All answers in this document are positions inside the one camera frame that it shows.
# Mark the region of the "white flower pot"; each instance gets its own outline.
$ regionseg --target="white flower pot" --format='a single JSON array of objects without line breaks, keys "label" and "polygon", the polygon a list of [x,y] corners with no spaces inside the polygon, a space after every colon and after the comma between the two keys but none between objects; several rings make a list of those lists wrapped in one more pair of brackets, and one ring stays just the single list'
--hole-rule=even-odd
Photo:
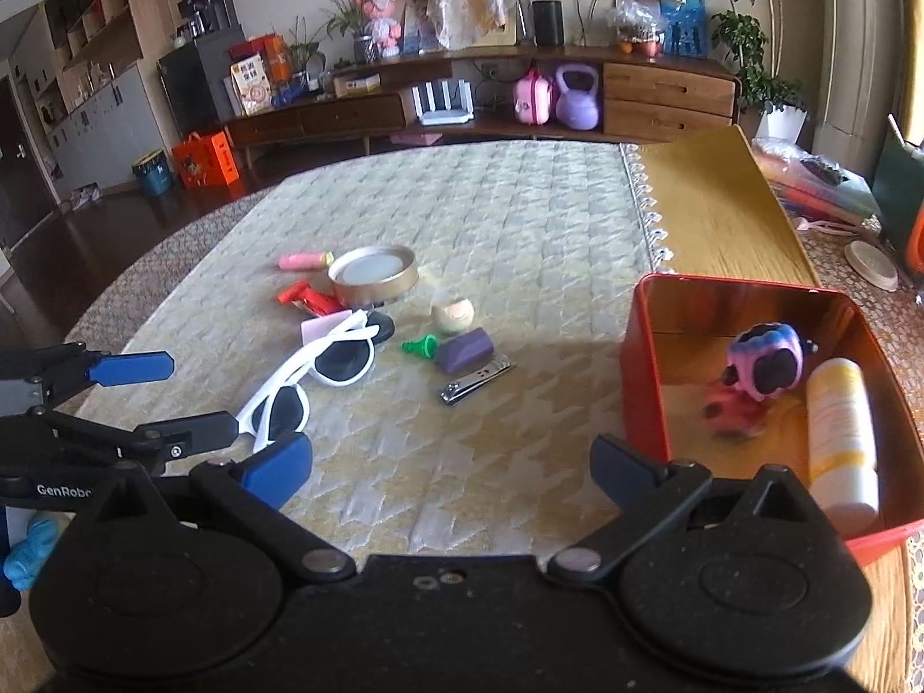
[{"label": "white flower pot", "polygon": [[790,143],[796,143],[807,116],[809,115],[804,110],[796,109],[796,107],[766,111],[761,117],[757,137],[777,137],[788,140]]}]

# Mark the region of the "metal screw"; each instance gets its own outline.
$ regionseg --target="metal screw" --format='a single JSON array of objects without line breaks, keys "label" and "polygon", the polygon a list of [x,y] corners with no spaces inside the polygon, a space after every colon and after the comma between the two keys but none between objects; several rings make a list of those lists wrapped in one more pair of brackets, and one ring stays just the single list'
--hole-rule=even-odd
[{"label": "metal screw", "polygon": [[559,567],[572,573],[590,573],[597,570],[602,562],[597,550],[590,550],[587,547],[569,547],[558,553],[554,560]]},{"label": "metal screw", "polygon": [[330,547],[311,550],[301,558],[301,564],[311,573],[339,573],[349,564],[349,558]]},{"label": "metal screw", "polygon": [[464,580],[465,580],[465,575],[463,573],[459,573],[454,570],[440,575],[440,583],[446,584],[447,586],[452,586],[454,584],[460,584]]},{"label": "metal screw", "polygon": [[419,588],[421,591],[433,591],[440,587],[440,582],[433,576],[417,576],[411,583],[414,584],[414,588]]}]

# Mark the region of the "doorway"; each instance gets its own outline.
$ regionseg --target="doorway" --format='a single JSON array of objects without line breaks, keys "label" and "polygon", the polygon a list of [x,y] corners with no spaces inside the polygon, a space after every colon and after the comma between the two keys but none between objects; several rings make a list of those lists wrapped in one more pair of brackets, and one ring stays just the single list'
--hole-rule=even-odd
[{"label": "doorway", "polygon": [[9,77],[0,78],[0,247],[16,245],[56,211],[57,202],[32,155],[13,86]]}]

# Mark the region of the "wooden drawer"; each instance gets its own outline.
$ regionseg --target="wooden drawer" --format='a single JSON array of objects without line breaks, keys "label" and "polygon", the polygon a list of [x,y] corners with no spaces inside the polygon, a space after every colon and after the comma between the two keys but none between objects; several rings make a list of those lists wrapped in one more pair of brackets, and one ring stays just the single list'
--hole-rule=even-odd
[{"label": "wooden drawer", "polygon": [[300,110],[304,136],[348,136],[403,130],[404,106],[397,94],[322,101]]},{"label": "wooden drawer", "polygon": [[282,143],[302,137],[301,117],[295,108],[267,111],[253,117],[240,117],[228,122],[226,128],[233,146]]},{"label": "wooden drawer", "polygon": [[735,82],[653,65],[605,64],[604,99],[639,101],[722,117],[735,114]]},{"label": "wooden drawer", "polygon": [[607,100],[603,106],[603,131],[608,136],[667,142],[687,133],[728,127],[731,118],[704,111],[690,111],[636,101]]}]

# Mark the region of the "wooden tv cabinet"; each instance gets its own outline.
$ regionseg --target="wooden tv cabinet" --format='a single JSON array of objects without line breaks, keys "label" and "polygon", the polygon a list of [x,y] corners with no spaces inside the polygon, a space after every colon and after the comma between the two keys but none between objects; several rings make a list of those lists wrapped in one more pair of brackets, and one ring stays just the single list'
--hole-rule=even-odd
[{"label": "wooden tv cabinet", "polygon": [[[585,62],[601,70],[601,126],[571,130],[552,119],[544,125],[516,122],[510,108],[476,111],[466,124],[423,127],[417,122],[410,87],[451,78],[454,62],[516,61],[539,67]],[[740,86],[711,59],[643,59],[614,47],[482,47],[399,57],[342,71],[342,76],[379,73],[381,90],[346,99],[308,99],[277,110],[228,122],[225,130],[239,150],[271,143],[368,138],[402,131],[494,137],[559,138],[604,143],[666,142],[737,122]]]}]

